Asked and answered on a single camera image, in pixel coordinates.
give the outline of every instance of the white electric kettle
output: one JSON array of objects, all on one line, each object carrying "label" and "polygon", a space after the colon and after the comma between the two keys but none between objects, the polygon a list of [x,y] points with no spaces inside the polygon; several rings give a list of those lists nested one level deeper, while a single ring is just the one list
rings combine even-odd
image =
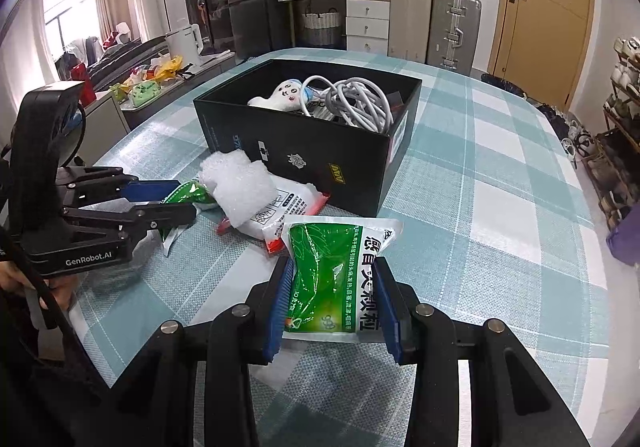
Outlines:
[{"label": "white electric kettle", "polygon": [[200,26],[197,24],[168,33],[166,35],[166,43],[169,46],[169,53],[172,58],[178,55],[182,56],[182,67],[192,64],[191,68],[189,68],[191,73],[199,72],[202,65],[210,60],[210,58],[203,58],[200,55],[204,49],[204,44],[202,43]]}]

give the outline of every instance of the coiled white cable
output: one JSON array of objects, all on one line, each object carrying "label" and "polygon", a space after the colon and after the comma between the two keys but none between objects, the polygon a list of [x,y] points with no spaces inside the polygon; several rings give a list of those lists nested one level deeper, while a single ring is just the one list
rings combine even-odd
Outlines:
[{"label": "coiled white cable", "polygon": [[[316,91],[321,102],[335,116],[341,116],[344,121],[353,127],[361,127],[373,132],[386,134],[393,124],[389,101],[382,90],[366,78],[347,78],[338,82],[330,82],[320,75],[313,75],[302,83],[302,91],[313,82],[320,80],[329,87],[322,91]],[[355,100],[353,106],[347,100]],[[302,96],[300,109],[306,116],[311,116]]]}]

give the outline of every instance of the beige suitcase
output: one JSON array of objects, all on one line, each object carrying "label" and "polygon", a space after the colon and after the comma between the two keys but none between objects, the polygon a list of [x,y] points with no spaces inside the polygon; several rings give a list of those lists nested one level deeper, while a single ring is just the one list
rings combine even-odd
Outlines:
[{"label": "beige suitcase", "polygon": [[391,0],[389,57],[426,62],[432,1]]}]

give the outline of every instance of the plaid tablecloth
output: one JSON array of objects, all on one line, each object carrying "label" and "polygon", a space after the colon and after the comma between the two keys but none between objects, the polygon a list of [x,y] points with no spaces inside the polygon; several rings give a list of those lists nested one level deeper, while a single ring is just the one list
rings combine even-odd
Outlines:
[{"label": "plaid tablecloth", "polygon": [[[294,48],[195,88],[99,164],[142,179],[191,179],[209,155],[192,100],[270,58],[422,80],[412,143],[380,212],[404,221],[385,252],[389,265],[451,318],[507,322],[590,437],[607,370],[602,257],[575,172],[549,123],[523,99],[415,62]],[[155,250],[140,268],[84,279],[70,316],[108,382],[164,320],[212,319],[270,276],[274,259],[264,247],[235,233],[217,236],[219,217],[201,214],[168,258]],[[262,445],[401,446],[414,374],[384,345],[285,341],[271,366],[252,369]]]}]

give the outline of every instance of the white plush toy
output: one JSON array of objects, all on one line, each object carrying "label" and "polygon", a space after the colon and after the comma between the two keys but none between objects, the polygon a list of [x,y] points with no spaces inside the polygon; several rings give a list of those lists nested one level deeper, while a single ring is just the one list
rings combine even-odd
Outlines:
[{"label": "white plush toy", "polygon": [[254,96],[247,105],[265,107],[277,111],[296,111],[300,109],[300,99],[306,104],[313,98],[310,88],[302,90],[302,82],[291,78],[281,83],[269,98]]}]

